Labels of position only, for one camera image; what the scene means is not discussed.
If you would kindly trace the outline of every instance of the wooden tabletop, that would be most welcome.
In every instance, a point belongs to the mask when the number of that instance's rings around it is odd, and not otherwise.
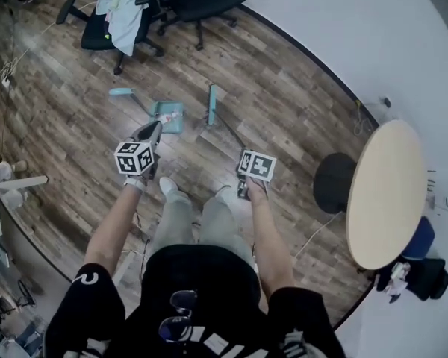
[[[426,179],[416,132],[401,120],[380,126],[360,156],[347,207],[347,241],[359,265],[378,269],[402,253],[422,216]]]

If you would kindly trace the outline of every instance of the blue chair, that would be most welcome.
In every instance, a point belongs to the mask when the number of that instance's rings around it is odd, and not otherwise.
[[[424,259],[432,246],[434,239],[435,231],[433,230],[428,218],[423,216],[409,244],[402,252],[402,257],[407,260]]]

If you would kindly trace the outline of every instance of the black t-shirt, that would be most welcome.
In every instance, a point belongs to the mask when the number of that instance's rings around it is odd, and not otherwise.
[[[170,298],[185,289],[197,293],[192,333],[186,342],[165,342],[159,326],[178,315]],[[173,245],[149,259],[140,305],[125,319],[110,275],[98,264],[87,264],[46,331],[45,357],[86,351],[104,358],[297,358],[314,348],[327,358],[345,357],[321,295],[279,289],[270,298],[268,315],[260,311],[259,299],[256,273],[232,252],[212,245]]]

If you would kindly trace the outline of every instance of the white sneaker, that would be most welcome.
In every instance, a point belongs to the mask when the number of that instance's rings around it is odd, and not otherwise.
[[[161,192],[166,197],[174,189],[176,191],[179,190],[178,185],[175,183],[173,179],[164,176],[159,180],[159,188],[161,188]]]
[[[216,192],[216,198],[224,199],[224,195],[227,194],[227,192],[232,189],[231,186],[223,186],[219,189],[219,191]]]

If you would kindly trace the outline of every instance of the light gray pants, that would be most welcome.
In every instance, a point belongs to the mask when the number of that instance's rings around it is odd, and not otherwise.
[[[190,199],[181,191],[168,193],[161,222],[152,241],[151,253],[174,244],[194,244],[193,209]],[[254,258],[231,210],[221,198],[211,198],[204,205],[199,244],[223,247],[254,268]]]

